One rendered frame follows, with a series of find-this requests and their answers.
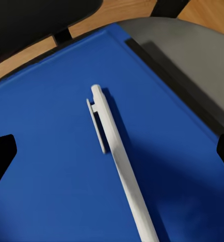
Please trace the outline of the swivel chair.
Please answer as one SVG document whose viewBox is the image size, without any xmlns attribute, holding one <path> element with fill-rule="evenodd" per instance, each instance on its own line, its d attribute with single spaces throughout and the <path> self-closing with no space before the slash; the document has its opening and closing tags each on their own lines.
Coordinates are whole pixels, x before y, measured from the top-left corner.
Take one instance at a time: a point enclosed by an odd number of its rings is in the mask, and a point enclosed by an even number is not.
<svg viewBox="0 0 224 242">
<path fill-rule="evenodd" d="M 117 24 L 224 127 L 224 34 L 178 19 L 188 2 L 157 0 L 149 17 Z M 0 81 L 110 26 L 74 39 L 69 32 L 102 4 L 103 0 L 0 0 L 0 63 L 51 36 L 57 46 Z"/>
</svg>

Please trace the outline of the pen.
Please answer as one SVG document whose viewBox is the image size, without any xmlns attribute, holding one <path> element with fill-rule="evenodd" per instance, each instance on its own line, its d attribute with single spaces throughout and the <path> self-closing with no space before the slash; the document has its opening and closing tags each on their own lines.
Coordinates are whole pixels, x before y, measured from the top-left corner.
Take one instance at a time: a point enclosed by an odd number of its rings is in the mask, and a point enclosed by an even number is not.
<svg viewBox="0 0 224 242">
<path fill-rule="evenodd" d="M 133 168 L 127 156 L 122 139 L 111 113 L 107 99 L 99 84 L 92 85 L 92 93 L 95 103 L 91 104 L 87 99 L 88 106 L 94 121 L 96 131 L 103 151 L 106 151 L 95 113 L 98 112 L 104 131 L 106 133 L 114 161 L 130 205 L 142 242 L 159 242 L 155 228 L 151 221 L 148 209 L 141 194 Z"/>
</svg>

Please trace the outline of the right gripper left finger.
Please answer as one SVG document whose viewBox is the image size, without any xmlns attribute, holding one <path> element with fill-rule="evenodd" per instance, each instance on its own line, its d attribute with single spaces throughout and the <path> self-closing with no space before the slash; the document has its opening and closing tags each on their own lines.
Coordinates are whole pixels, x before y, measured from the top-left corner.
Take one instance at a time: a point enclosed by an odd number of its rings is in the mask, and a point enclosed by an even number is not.
<svg viewBox="0 0 224 242">
<path fill-rule="evenodd" d="M 17 153 L 16 142 L 12 134 L 0 137 L 0 179 Z"/>
</svg>

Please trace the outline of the folder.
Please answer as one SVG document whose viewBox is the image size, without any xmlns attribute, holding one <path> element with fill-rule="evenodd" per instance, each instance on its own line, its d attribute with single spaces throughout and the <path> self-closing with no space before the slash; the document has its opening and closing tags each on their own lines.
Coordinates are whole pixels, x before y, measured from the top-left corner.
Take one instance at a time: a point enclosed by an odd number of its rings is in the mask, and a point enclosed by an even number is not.
<svg viewBox="0 0 224 242">
<path fill-rule="evenodd" d="M 98 112 L 109 104 L 159 242 L 224 242 L 224 127 L 117 23 L 0 81 L 0 242 L 142 242 Z"/>
</svg>

